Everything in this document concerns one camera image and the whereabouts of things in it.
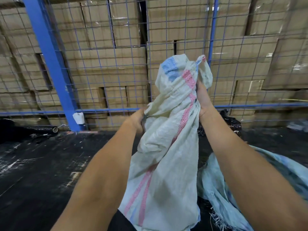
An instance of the person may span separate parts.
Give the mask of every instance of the person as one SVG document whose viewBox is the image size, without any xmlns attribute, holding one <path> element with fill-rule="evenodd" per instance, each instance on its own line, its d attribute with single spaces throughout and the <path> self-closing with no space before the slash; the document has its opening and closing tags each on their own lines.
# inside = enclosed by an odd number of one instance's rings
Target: person
<svg viewBox="0 0 308 231">
<path fill-rule="evenodd" d="M 289 182 L 240 139 L 197 82 L 199 120 L 241 212 L 256 231 L 308 230 L 308 207 Z M 140 109 L 89 162 L 52 231 L 107 230 L 125 193 Z"/>
</svg>

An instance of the person's right hand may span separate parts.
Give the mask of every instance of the person's right hand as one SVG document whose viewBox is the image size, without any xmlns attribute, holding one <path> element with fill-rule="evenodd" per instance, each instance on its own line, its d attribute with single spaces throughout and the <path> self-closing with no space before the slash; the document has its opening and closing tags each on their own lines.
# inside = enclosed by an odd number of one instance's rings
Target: person's right hand
<svg viewBox="0 0 308 231">
<path fill-rule="evenodd" d="M 201 117 L 206 112 L 207 108 L 212 105 L 212 102 L 208 95 L 206 87 L 200 80 L 197 80 L 197 99 L 201 105 L 201 109 L 199 112 L 199 117 Z"/>
</svg>

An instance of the person's left arm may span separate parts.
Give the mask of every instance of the person's left arm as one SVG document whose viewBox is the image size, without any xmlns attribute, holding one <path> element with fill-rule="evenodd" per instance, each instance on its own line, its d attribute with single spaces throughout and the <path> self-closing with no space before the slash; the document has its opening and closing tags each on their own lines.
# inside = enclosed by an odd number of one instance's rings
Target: person's left arm
<svg viewBox="0 0 308 231">
<path fill-rule="evenodd" d="M 133 142 L 142 131 L 143 115 L 140 109 L 126 119 L 95 154 L 51 231 L 107 230 L 126 190 Z"/>
</svg>

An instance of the thin blue vertical pole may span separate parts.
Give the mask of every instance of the thin blue vertical pole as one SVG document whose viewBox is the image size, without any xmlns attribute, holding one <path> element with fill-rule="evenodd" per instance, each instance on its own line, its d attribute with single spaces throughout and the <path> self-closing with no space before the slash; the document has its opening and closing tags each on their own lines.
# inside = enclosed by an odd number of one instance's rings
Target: thin blue vertical pole
<svg viewBox="0 0 308 231">
<path fill-rule="evenodd" d="M 73 118 L 77 105 L 73 90 L 71 86 L 68 86 L 68 84 L 71 84 L 71 81 L 65 68 L 63 56 L 52 32 L 44 0 L 23 0 L 23 2 L 57 90 L 69 127 L 72 131 L 80 131 L 84 127 L 78 125 Z"/>
<path fill-rule="evenodd" d="M 208 64 L 210 67 L 211 67 L 211 62 L 212 62 L 213 44 L 214 44 L 214 39 L 215 39 L 215 28 L 216 28 L 218 3 L 219 3 L 218 0 L 214 0 L 214 10 L 213 10 L 213 19 L 212 19 L 212 26 L 211 26 L 211 36 L 210 36 L 209 55 L 208 55 Z"/>
</svg>

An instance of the hand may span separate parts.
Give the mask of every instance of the hand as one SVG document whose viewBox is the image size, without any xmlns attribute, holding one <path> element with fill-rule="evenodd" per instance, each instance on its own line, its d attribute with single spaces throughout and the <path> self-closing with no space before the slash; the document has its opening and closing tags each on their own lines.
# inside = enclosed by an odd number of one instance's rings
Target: hand
<svg viewBox="0 0 308 231">
<path fill-rule="evenodd" d="M 197 99 L 201 105 L 201 109 L 199 112 L 199 117 L 201 117 L 206 112 L 207 108 L 212 105 L 212 102 L 208 95 L 206 87 L 200 80 L 197 80 Z"/>
<path fill-rule="evenodd" d="M 139 109 L 138 111 L 136 111 L 132 115 L 130 115 L 129 118 L 126 120 L 133 126 L 133 128 L 136 129 L 137 133 L 142 133 L 142 131 L 143 131 L 142 125 L 141 125 L 141 120 L 143 119 L 144 111 L 147 108 L 148 107 L 143 107 L 143 108 Z"/>
</svg>

